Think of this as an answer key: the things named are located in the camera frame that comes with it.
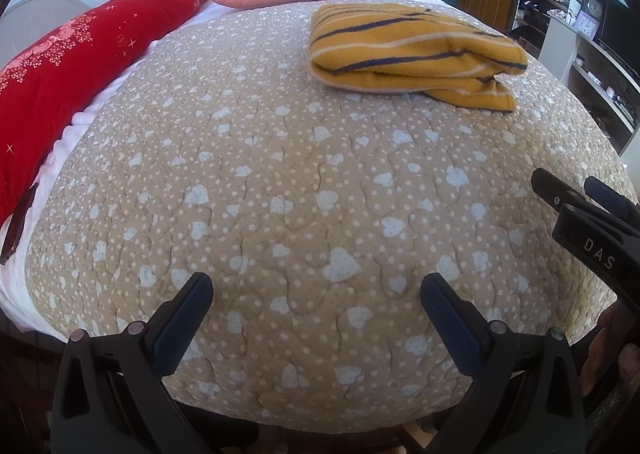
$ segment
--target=yellow garment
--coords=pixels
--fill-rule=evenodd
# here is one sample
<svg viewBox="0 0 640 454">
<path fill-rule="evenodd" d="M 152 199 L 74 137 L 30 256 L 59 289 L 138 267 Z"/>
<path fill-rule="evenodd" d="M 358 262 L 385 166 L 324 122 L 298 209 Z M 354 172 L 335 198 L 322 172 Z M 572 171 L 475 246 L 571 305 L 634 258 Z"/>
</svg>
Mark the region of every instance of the yellow garment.
<svg viewBox="0 0 640 454">
<path fill-rule="evenodd" d="M 393 3 L 326 5 L 311 25 L 308 66 L 325 84 L 367 93 L 423 92 L 465 108 L 516 108 L 494 75 L 524 73 L 527 56 L 504 36 Z"/>
</svg>

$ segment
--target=silver screw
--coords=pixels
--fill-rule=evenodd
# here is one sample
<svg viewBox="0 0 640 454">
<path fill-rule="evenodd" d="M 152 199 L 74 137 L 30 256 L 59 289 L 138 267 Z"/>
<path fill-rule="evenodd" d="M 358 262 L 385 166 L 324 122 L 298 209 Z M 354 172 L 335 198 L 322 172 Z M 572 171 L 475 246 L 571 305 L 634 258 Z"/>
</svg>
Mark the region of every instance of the silver screw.
<svg viewBox="0 0 640 454">
<path fill-rule="evenodd" d="M 84 337 L 83 329 L 76 329 L 71 332 L 71 336 L 69 337 L 73 342 L 79 342 Z"/>
<path fill-rule="evenodd" d="M 564 332 L 560 328 L 551 328 L 551 336 L 556 340 L 564 340 Z"/>
<path fill-rule="evenodd" d="M 135 322 L 132 322 L 131 324 L 129 324 L 129 326 L 127 326 L 127 332 L 129 332 L 129 335 L 139 335 L 144 330 L 145 323 L 140 320 L 136 320 Z"/>
<path fill-rule="evenodd" d="M 489 324 L 489 328 L 496 335 L 504 335 L 507 333 L 507 325 L 501 320 L 492 320 Z"/>
</svg>

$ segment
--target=wooden floor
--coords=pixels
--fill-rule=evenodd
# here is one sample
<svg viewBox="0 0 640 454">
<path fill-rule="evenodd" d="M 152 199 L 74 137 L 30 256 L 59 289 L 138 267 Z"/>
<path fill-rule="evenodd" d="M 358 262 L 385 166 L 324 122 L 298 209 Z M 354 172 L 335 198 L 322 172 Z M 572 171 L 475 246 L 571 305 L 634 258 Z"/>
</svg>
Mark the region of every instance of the wooden floor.
<svg viewBox="0 0 640 454">
<path fill-rule="evenodd" d="M 359 434 L 313 434 L 271 428 L 260 432 L 256 445 L 225 448 L 225 454 L 406 454 L 424 448 L 433 438 L 415 421 L 403 426 Z M 413 447 L 406 449 L 403 445 Z"/>
</svg>

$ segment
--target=white headboard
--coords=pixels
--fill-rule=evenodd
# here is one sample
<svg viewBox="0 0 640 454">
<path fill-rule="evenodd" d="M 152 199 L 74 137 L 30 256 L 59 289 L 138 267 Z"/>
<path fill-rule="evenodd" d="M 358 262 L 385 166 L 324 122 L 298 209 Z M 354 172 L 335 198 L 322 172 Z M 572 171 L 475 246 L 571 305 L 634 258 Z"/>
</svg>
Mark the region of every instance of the white headboard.
<svg viewBox="0 0 640 454">
<path fill-rule="evenodd" d="M 0 68 L 42 36 L 90 7 L 80 0 L 23 0 L 0 18 Z"/>
</svg>

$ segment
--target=tv stand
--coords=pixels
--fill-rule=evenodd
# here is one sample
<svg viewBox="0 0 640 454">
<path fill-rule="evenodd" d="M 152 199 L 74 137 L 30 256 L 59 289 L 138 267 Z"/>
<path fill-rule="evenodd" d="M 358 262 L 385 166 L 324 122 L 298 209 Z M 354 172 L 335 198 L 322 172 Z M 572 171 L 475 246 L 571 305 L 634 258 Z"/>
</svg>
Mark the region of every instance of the tv stand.
<svg viewBox="0 0 640 454">
<path fill-rule="evenodd" d="M 584 64 L 576 62 L 577 56 L 584 59 Z M 640 108 L 640 86 L 636 79 L 609 52 L 554 14 L 538 60 L 582 102 L 611 145 L 623 155 L 639 125 L 640 110 L 636 113 L 636 108 Z M 626 106 L 607 95 L 608 87 L 625 100 Z"/>
</svg>

